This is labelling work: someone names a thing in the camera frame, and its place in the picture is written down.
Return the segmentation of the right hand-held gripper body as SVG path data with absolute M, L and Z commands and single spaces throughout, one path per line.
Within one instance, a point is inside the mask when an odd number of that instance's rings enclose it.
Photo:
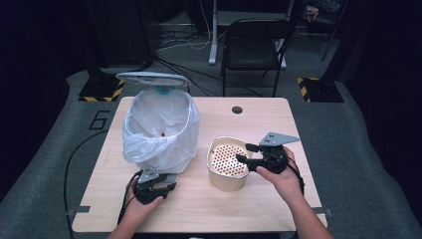
M 297 136 L 268 132 L 258 144 L 263 162 L 260 165 L 251 164 L 251 170 L 255 171 L 258 166 L 262 166 L 273 173 L 281 173 L 288 166 L 284 145 L 299 140 Z

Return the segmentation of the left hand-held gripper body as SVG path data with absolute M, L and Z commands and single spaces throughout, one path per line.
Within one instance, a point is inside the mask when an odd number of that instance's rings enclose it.
M 160 183 L 158 179 L 160 174 L 154 169 L 141 169 L 136 173 L 136 175 L 138 176 L 138 179 L 136 180 L 135 186 L 133 188 L 133 193 L 139 202 L 142 204 L 148 204 L 159 196 L 162 196 L 163 198 L 167 197 L 166 192 L 159 192 L 154 187 L 156 183 Z

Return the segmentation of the perforated plastic strainer basket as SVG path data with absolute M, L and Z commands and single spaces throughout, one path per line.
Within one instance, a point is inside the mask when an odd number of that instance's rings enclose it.
M 219 190 L 231 192 L 239 190 L 246 182 L 249 169 L 237 159 L 237 155 L 251 157 L 242 139 L 216 137 L 208 148 L 207 167 L 210 182 Z

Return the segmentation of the white-lined trash bin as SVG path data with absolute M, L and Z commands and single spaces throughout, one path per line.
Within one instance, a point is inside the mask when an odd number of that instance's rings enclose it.
M 180 173 L 196 155 L 199 125 L 200 113 L 186 92 L 141 91 L 124 119 L 123 158 L 140 168 Z

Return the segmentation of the grey lidded trash bin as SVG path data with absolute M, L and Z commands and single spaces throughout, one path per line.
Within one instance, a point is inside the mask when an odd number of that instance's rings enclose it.
M 152 86 L 162 95 L 168 95 L 176 88 L 188 88 L 191 81 L 178 74 L 156 73 L 156 72 L 124 72 L 115 75 L 119 80 L 138 85 Z

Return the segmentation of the person's left hand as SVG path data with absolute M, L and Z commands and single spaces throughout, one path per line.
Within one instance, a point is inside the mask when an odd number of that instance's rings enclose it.
M 151 214 L 163 201 L 163 197 L 159 196 L 148 204 L 142 204 L 134 196 L 133 190 L 130 189 L 125 202 L 125 212 L 122 218 L 123 222 L 132 222 L 141 224 L 149 214 Z

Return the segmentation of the person's right hand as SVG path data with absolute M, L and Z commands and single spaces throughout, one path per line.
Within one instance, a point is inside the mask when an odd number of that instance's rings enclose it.
M 289 165 L 283 172 L 276 174 L 262 166 L 257 167 L 257 172 L 274 185 L 276 191 L 289 206 L 293 206 L 304 201 L 305 198 L 298 178 L 299 170 L 295 156 L 289 148 L 284 147 L 284 150 L 287 154 Z

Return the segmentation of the striped black stand base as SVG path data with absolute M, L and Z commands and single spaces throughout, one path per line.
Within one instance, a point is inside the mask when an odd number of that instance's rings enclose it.
M 335 83 L 326 83 L 318 78 L 297 78 L 302 97 L 307 103 L 343 103 Z
M 124 80 L 115 74 L 101 72 L 98 76 L 89 77 L 79 93 L 79 100 L 84 102 L 114 102 L 122 92 Z

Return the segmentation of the black folding chair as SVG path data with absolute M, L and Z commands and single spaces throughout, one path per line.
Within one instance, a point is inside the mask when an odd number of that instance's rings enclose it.
M 226 30 L 220 76 L 226 96 L 227 72 L 275 71 L 272 96 L 276 94 L 282 59 L 296 29 L 290 19 L 242 19 Z

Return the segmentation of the black cabinet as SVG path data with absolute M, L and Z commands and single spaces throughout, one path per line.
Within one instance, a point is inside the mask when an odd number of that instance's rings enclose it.
M 86 0 L 109 66 L 148 68 L 155 54 L 147 0 Z

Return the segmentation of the white desk frame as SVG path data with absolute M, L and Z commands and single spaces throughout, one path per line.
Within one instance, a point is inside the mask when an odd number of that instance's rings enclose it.
M 211 35 L 208 64 L 217 63 L 218 27 L 250 18 L 285 19 L 292 16 L 295 0 L 212 0 Z

